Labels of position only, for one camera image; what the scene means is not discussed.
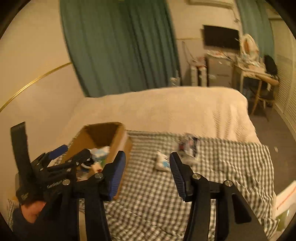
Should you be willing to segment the left hand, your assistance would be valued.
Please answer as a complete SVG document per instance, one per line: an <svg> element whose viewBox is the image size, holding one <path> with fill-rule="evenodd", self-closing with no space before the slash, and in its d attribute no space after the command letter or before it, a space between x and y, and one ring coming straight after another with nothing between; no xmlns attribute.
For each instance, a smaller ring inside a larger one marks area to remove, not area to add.
<svg viewBox="0 0 296 241"><path fill-rule="evenodd" d="M22 215L27 222L34 223L45 205L46 202L44 201L35 201L31 204L21 205Z"/></svg>

